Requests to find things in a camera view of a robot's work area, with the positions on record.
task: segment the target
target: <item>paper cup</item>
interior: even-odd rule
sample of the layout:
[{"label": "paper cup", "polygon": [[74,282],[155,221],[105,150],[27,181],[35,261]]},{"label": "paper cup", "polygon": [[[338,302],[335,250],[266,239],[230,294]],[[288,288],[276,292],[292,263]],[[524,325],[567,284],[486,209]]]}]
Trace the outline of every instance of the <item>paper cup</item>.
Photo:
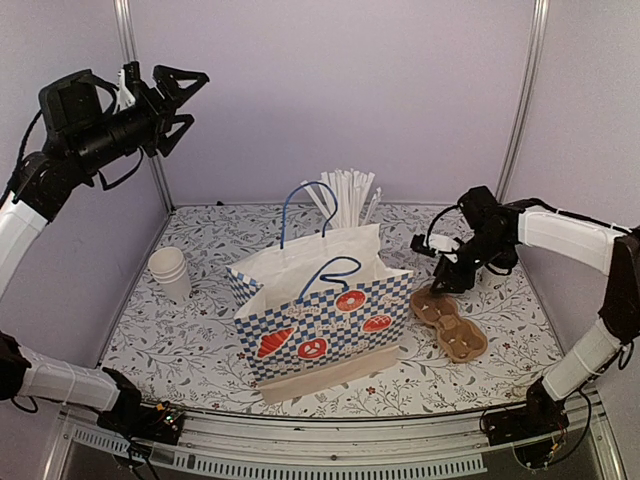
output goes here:
[{"label": "paper cup", "polygon": [[189,300],[191,281],[187,261],[179,248],[156,250],[149,258],[149,271],[170,300],[178,305]]},{"label": "paper cup", "polygon": [[492,268],[496,272],[501,273],[502,275],[496,275],[495,273],[490,272],[487,268],[481,268],[478,271],[478,276],[477,276],[478,286],[480,288],[484,288],[486,290],[492,290],[492,289],[500,288],[500,286],[504,284],[505,280],[507,279],[508,272],[506,270],[502,270],[494,266],[492,266]]}]

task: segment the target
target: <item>white wall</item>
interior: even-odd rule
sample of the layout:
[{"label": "white wall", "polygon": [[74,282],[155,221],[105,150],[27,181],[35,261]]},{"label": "white wall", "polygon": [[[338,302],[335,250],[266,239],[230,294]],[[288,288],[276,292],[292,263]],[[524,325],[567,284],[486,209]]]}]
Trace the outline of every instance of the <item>white wall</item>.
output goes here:
[{"label": "white wall", "polygon": [[[108,0],[8,0],[0,9],[0,183],[8,179],[41,87],[84,68],[121,66]],[[144,65],[149,72],[150,65]],[[42,145],[40,123],[28,151]],[[116,170],[126,170],[122,160]],[[94,366],[163,213],[148,167],[109,193],[78,188],[28,252],[0,303],[0,330],[44,354]],[[38,478],[57,408],[0,403],[0,478]]]},{"label": "white wall", "polygon": [[[622,225],[640,223],[640,2],[551,2],[544,53],[510,199]],[[606,279],[540,251],[522,251],[565,347],[596,318]],[[640,478],[640,360],[599,382],[629,478]]]},{"label": "white wall", "polygon": [[336,167],[376,172],[387,200],[495,186],[533,4],[133,2],[141,58],[211,77],[166,164],[176,202],[282,201]]}]

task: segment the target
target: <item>paper shopping bag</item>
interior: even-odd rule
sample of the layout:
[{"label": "paper shopping bag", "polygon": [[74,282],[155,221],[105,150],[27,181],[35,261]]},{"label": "paper shopping bag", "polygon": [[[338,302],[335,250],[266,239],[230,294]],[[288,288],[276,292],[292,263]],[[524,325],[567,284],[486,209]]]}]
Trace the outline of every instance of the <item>paper shopping bag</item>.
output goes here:
[{"label": "paper shopping bag", "polygon": [[[286,225],[286,205],[284,210]],[[234,295],[243,304],[235,316],[238,336],[258,383],[398,341],[413,272],[384,265],[378,234],[379,225],[323,229],[286,244],[283,234],[280,248],[228,267]]]}]

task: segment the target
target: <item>white paper straw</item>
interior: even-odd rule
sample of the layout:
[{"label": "white paper straw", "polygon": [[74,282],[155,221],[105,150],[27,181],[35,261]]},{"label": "white paper straw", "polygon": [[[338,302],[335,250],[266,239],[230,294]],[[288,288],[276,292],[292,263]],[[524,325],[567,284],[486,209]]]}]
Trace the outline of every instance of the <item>white paper straw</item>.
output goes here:
[{"label": "white paper straw", "polygon": [[353,190],[351,188],[351,172],[344,172],[342,176],[342,193],[346,200],[344,209],[344,226],[351,227],[351,209],[353,208]]},{"label": "white paper straw", "polygon": [[360,213],[364,208],[364,204],[367,201],[367,192],[369,191],[369,186],[367,185],[367,175],[360,174],[360,178],[358,179],[358,189],[360,190],[360,203],[358,204],[358,214],[356,215],[356,223],[360,223]]},{"label": "white paper straw", "polygon": [[373,184],[374,178],[375,178],[375,174],[370,173],[367,175],[367,178],[365,179],[365,189],[362,195],[363,196],[362,208],[364,208],[364,204],[367,201],[367,197],[369,196],[369,190],[371,189],[371,185]]},{"label": "white paper straw", "polygon": [[[300,185],[304,185],[305,183],[308,183],[308,182],[305,180],[304,182],[301,182]],[[320,212],[324,215],[324,218],[329,218],[331,214],[329,213],[327,208],[324,206],[324,204],[320,201],[320,199],[316,195],[316,192],[313,191],[313,188],[311,188],[311,185],[307,185],[306,187],[304,187],[304,189],[307,191],[307,193],[311,197],[311,200],[313,200],[313,203],[315,203],[318,206],[318,208],[320,209]]]},{"label": "white paper straw", "polygon": [[374,210],[378,206],[378,203],[380,203],[380,199],[381,198],[382,198],[382,189],[380,187],[378,187],[378,189],[376,190],[375,195],[371,199],[371,203],[369,203],[369,208],[367,209],[367,215],[364,217],[364,222],[362,223],[363,225],[367,225],[369,223],[369,221],[371,220],[371,217],[373,215]]},{"label": "white paper straw", "polygon": [[338,187],[338,217],[340,218],[340,228],[345,227],[344,211],[345,211],[345,195],[342,189],[342,177],[334,173],[335,183]]},{"label": "white paper straw", "polygon": [[357,227],[358,222],[360,221],[360,211],[362,210],[362,187],[360,185],[356,185],[355,187],[355,198],[357,199],[354,208],[351,210],[351,226]]}]

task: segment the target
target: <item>patterned table surface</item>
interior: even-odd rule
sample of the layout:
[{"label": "patterned table surface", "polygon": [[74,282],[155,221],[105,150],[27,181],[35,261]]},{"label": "patterned table surface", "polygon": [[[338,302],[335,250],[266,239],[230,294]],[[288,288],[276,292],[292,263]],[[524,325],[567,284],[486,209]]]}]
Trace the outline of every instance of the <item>patterned table surface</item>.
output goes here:
[{"label": "patterned table surface", "polygon": [[[288,236],[312,234],[323,217],[315,206],[290,207]],[[435,260],[413,253],[414,233],[425,232],[441,210],[381,205],[381,258],[416,272],[415,288],[430,282]],[[171,219],[161,246],[181,248],[194,285],[186,306],[173,305],[145,272],[103,358],[148,400],[168,399],[196,409],[296,417],[386,417],[439,414],[518,402],[526,387],[560,358],[553,331],[517,267],[501,285],[456,296],[460,313],[487,335],[489,348],[468,364],[452,363],[434,331],[410,314],[394,368],[314,395],[266,405],[236,339],[236,304],[225,266],[272,245],[281,207],[184,207]],[[461,236],[464,220],[446,215],[434,230]]]}]

